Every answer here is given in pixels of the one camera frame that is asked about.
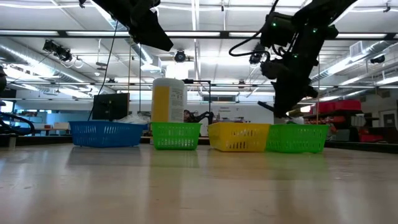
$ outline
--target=white bottle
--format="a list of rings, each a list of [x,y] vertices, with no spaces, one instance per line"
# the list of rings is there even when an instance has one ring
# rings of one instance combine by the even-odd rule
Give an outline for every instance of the white bottle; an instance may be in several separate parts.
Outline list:
[[[183,122],[184,82],[174,78],[157,78],[152,89],[152,121]]]

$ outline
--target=basket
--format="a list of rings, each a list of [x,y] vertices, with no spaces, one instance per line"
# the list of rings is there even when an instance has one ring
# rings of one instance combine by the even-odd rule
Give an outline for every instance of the basket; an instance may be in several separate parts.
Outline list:
[[[152,122],[154,145],[158,150],[195,150],[200,123]]]
[[[130,147],[140,143],[142,124],[109,121],[71,121],[73,143],[88,147]]]
[[[209,125],[210,145],[224,152],[263,152],[270,124],[215,123]]]
[[[275,124],[268,136],[267,151],[312,152],[323,151],[329,126],[314,124]]]

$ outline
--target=blue basket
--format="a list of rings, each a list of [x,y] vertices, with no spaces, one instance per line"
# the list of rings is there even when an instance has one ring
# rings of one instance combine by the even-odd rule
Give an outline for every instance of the blue basket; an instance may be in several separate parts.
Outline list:
[[[88,147],[130,147],[139,144],[142,124],[109,121],[70,121],[73,143]]]

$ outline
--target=yellow label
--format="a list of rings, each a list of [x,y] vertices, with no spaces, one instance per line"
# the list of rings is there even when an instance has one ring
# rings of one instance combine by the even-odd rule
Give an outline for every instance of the yellow label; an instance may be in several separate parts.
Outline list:
[[[152,99],[152,121],[168,122],[170,87],[156,86],[153,91],[154,94]]]

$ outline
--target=green basket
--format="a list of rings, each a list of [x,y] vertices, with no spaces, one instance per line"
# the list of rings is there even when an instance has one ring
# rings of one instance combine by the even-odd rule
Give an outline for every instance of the green basket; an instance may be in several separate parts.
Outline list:
[[[319,153],[323,151],[328,130],[327,125],[275,124],[269,131],[266,150]]]
[[[152,122],[157,150],[195,150],[198,146],[200,123]]]

